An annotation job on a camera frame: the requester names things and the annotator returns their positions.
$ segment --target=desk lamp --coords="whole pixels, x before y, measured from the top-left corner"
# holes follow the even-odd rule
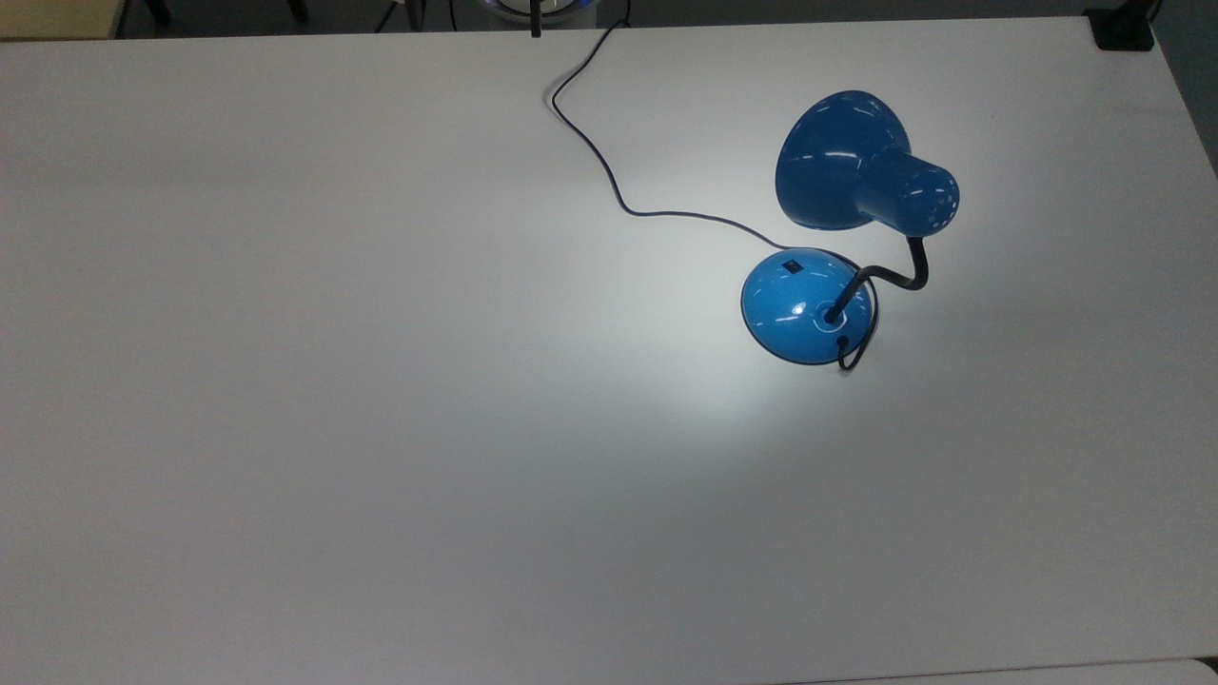
[[[790,129],[775,186],[782,211],[800,225],[843,230],[878,221],[909,243],[912,277],[792,247],[762,260],[744,282],[741,310],[762,347],[795,363],[849,368],[845,357],[861,353],[876,325],[876,301],[862,285],[871,278],[905,290],[926,285],[922,239],[956,216],[956,179],[910,154],[905,128],[878,98],[849,90],[821,100]]]

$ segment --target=floor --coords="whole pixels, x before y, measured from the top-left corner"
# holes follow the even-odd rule
[[[480,0],[451,0],[460,30],[493,28]],[[598,20],[607,26],[625,12],[627,0],[602,0]],[[371,33],[390,0],[307,0],[309,21],[297,24],[286,0],[166,0],[173,23],[158,28],[144,0],[129,0],[125,38]],[[876,21],[1000,16],[1077,16],[1088,6],[1118,0],[632,0],[635,26],[689,26],[817,21]],[[424,30],[452,30],[448,4],[430,0]],[[408,32],[407,12],[395,9],[385,32]],[[1209,161],[1218,168],[1218,1],[1163,0],[1155,32],[1192,115]]]

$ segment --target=blue lamp shade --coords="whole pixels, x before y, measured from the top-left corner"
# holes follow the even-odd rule
[[[875,219],[926,238],[960,207],[956,179],[910,155],[896,115],[859,90],[829,95],[799,118],[778,154],[775,189],[790,221],[822,230]]]
[[[800,225],[842,230],[878,221],[918,250],[921,239],[943,230],[960,206],[956,179],[912,156],[896,115],[859,90],[831,95],[799,118],[778,155],[775,188],[782,211]],[[876,302],[867,288],[854,291],[839,317],[827,316],[856,273],[823,250],[771,255],[744,282],[744,322],[762,347],[783,360],[842,361],[875,327]]]

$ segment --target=black cable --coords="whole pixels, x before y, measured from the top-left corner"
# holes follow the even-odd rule
[[[389,23],[389,18],[393,16],[393,9],[397,7],[397,0],[390,0],[389,10],[385,10],[385,16],[381,17],[381,23],[376,24],[376,30],[373,33],[380,33],[385,24]]]
[[[575,126],[575,123],[566,117],[566,115],[563,112],[563,108],[558,106],[558,96],[561,95],[563,90],[568,87],[568,84],[575,80],[575,77],[580,76],[580,73],[583,72],[583,69],[588,66],[588,63],[592,62],[592,59],[597,56],[597,51],[600,50],[602,45],[604,45],[605,39],[609,38],[609,34],[613,33],[613,29],[620,26],[626,26],[625,22],[626,20],[618,20],[616,22],[613,23],[613,26],[607,28],[605,32],[600,35],[600,40],[597,40],[596,46],[592,48],[592,51],[588,52],[588,56],[583,59],[583,62],[580,63],[580,66],[576,67],[575,71],[566,77],[566,80],[564,80],[561,85],[554,89],[554,93],[549,96],[549,106],[553,107],[554,113],[558,115],[558,117],[563,119],[563,123],[566,124],[566,128],[570,128],[572,132],[575,132],[575,134],[579,135],[581,140],[583,140],[583,143],[588,146],[588,149],[592,150],[592,154],[597,156],[597,160],[600,162],[600,168],[603,168],[605,176],[609,177],[609,185],[613,188],[613,194],[614,197],[618,200],[618,206],[620,206],[624,212],[626,212],[632,217],[686,217],[686,218],[713,221],[716,223],[727,224],[739,230],[743,230],[744,233],[748,233],[749,235],[756,238],[758,240],[764,241],[765,244],[772,247],[776,247],[778,250],[787,250],[788,249],[787,245],[775,243],[773,240],[766,238],[758,230],[754,230],[744,225],[743,223],[728,218],[717,217],[714,215],[704,215],[700,212],[676,212],[676,211],[642,212],[627,205],[626,200],[622,199],[621,188],[618,185],[618,177],[614,176],[613,169],[609,167],[609,162],[605,161],[604,155],[600,154],[600,150],[597,147],[596,143],[592,143],[592,139],[588,138],[587,134],[585,134],[583,130],[580,129],[580,127]]]
[[[600,149],[597,147],[596,143],[593,143],[592,139],[588,138],[587,134],[583,133],[583,130],[580,127],[575,126],[575,122],[568,118],[566,113],[563,112],[563,108],[558,106],[558,96],[561,95],[563,90],[565,90],[566,87],[570,85],[570,83],[575,80],[576,77],[583,73],[583,69],[587,68],[590,63],[592,63],[592,59],[597,56],[597,52],[600,50],[600,46],[604,45],[605,39],[609,38],[609,34],[613,33],[613,30],[620,26],[630,26],[628,22],[630,22],[630,0],[626,0],[626,17],[618,20],[616,22],[613,23],[613,26],[607,28],[603,34],[600,34],[600,39],[597,40],[597,44],[592,46],[592,51],[588,52],[588,56],[585,57],[582,62],[580,62],[580,66],[575,67],[575,71],[568,74],[568,77],[563,80],[563,83],[560,83],[559,87],[554,89],[554,93],[552,93],[549,96],[549,106],[554,110],[554,113],[558,115],[558,118],[563,119],[563,123],[566,124],[566,128],[571,129],[576,135],[579,135],[580,140],[583,140],[583,144],[587,145],[590,150],[592,150],[592,154],[596,155],[597,161],[600,162],[600,168],[604,169],[605,176],[609,178],[609,185],[610,188],[613,188],[613,195],[614,199],[618,200],[618,206],[621,207],[624,212],[626,212],[632,217],[683,217],[683,218],[693,218],[693,219],[703,219],[715,223],[722,223],[732,228],[739,229],[744,233],[748,233],[749,235],[756,238],[758,240],[761,240],[762,243],[770,245],[771,247],[775,247],[777,250],[789,250],[790,246],[782,245],[781,243],[771,240],[759,230],[749,228],[743,223],[732,221],[730,218],[715,215],[704,215],[700,212],[678,212],[678,211],[643,212],[635,210],[633,207],[626,204],[626,200],[621,195],[621,188],[618,185],[618,177],[614,176],[613,168],[609,166],[609,161],[605,160],[605,156],[600,152]],[[860,269],[859,264],[843,257],[842,255],[831,252],[828,250],[821,250],[821,251],[842,260],[851,268],[854,268],[856,274],[862,274],[865,271]],[[883,267],[868,267],[868,268],[882,269]],[[850,340],[844,335],[838,338],[837,362],[838,367],[840,367],[840,369],[845,372],[851,371],[855,366],[859,364],[859,361],[862,358],[862,353],[867,350],[867,345],[871,344],[871,338],[876,333],[876,327],[879,325],[879,294],[876,291],[876,284],[871,280],[871,275],[873,275],[871,272],[864,274],[864,277],[860,279],[859,285],[856,285],[854,289],[856,291],[862,283],[866,283],[867,288],[871,290],[871,300],[873,302],[873,306],[871,314],[871,325],[867,328],[867,333],[864,334],[862,340],[859,342],[859,346],[855,350],[854,358],[850,360],[849,362],[845,361],[847,356],[845,351],[847,347],[849,347],[850,345]]]

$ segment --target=chair leg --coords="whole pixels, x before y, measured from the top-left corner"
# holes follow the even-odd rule
[[[169,22],[173,21],[173,17],[169,16],[169,7],[164,6],[164,0],[144,0],[144,4],[149,6],[157,26],[169,26]]]
[[[297,22],[308,21],[308,7],[304,6],[304,0],[287,0],[287,6],[292,9],[292,17]]]

